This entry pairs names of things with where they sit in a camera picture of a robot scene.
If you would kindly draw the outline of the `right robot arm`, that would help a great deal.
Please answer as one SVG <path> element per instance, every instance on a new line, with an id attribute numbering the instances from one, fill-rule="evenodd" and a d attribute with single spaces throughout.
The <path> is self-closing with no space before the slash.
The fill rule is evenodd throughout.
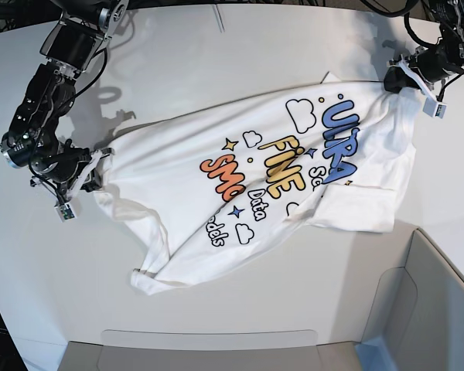
<path id="1" fill-rule="evenodd" d="M 107 55 L 107 44 L 125 11 L 126 1 L 57 1 L 61 17 L 40 50 L 47 59 L 30 80 L 9 129 L 2 136 L 1 153 L 16 168 L 26 167 L 50 187 L 60 202 L 79 184 L 90 192 L 98 187 L 88 170 L 94 155 L 56 136 L 59 119 L 81 95 L 75 87 L 91 60 Z"/>

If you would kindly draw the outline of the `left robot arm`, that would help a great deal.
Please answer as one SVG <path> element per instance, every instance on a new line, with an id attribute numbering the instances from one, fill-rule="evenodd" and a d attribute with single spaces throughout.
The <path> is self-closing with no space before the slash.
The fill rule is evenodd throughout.
<path id="1" fill-rule="evenodd" d="M 440 37 L 435 43 L 424 41 L 411 27 L 410 12 L 419 3 L 439 25 Z M 395 12 L 385 12 L 367 1 L 363 4 L 387 18 L 402 16 L 407 34 L 418 44 L 413 54 L 389 62 L 385 90 L 397 93 L 404 87 L 418 89 L 421 84 L 422 90 L 430 90 L 440 82 L 435 99 L 442 102 L 446 88 L 464 75 L 464 1 L 407 1 Z"/>

